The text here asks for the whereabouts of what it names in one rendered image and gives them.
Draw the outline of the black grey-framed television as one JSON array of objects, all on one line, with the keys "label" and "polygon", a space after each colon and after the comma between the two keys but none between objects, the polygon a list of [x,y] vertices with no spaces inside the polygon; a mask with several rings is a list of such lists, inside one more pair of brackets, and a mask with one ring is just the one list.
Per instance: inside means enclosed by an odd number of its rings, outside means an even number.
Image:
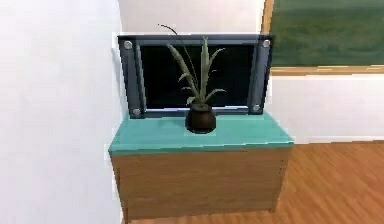
[{"label": "black grey-framed television", "polygon": [[218,114],[263,112],[274,37],[266,34],[120,35],[118,44],[129,115],[133,118],[183,116],[192,95],[171,51],[189,70],[200,72],[201,47],[208,40],[216,56],[207,85],[208,104]]}]

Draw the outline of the green house plant brown pot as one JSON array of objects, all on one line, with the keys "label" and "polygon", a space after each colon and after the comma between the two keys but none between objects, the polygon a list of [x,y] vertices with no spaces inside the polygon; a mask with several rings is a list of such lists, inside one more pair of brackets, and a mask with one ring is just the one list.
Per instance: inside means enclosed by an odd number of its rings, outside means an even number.
[{"label": "green house plant brown pot", "polygon": [[216,93],[224,92],[224,89],[214,89],[208,93],[207,85],[213,61],[220,52],[224,51],[224,48],[220,48],[213,54],[210,54],[208,48],[208,38],[205,36],[202,37],[200,80],[197,80],[197,74],[192,58],[177,31],[165,24],[161,24],[161,27],[170,30],[178,38],[192,68],[192,70],[189,70],[183,56],[173,45],[166,45],[182,71],[178,81],[186,79],[188,83],[187,89],[192,92],[192,95],[186,100],[186,105],[189,107],[189,111],[187,112],[185,118],[185,128],[195,134],[210,133],[216,129],[216,116],[213,112],[212,106],[208,104],[208,100]]}]

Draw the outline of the wooden cabinet with teal top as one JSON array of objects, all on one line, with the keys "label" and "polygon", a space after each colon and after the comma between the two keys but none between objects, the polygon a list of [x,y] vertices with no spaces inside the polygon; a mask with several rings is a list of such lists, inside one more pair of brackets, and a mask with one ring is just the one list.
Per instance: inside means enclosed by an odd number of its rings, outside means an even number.
[{"label": "wooden cabinet with teal top", "polygon": [[124,221],[273,210],[292,146],[268,114],[220,115],[209,134],[125,118],[109,147]]}]

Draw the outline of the green picture in wooden frame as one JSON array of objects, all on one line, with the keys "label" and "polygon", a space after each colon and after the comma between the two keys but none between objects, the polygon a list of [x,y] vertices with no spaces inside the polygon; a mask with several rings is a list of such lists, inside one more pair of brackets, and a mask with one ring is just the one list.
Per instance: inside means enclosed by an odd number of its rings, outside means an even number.
[{"label": "green picture in wooden frame", "polygon": [[384,74],[384,0],[264,0],[274,75]]}]

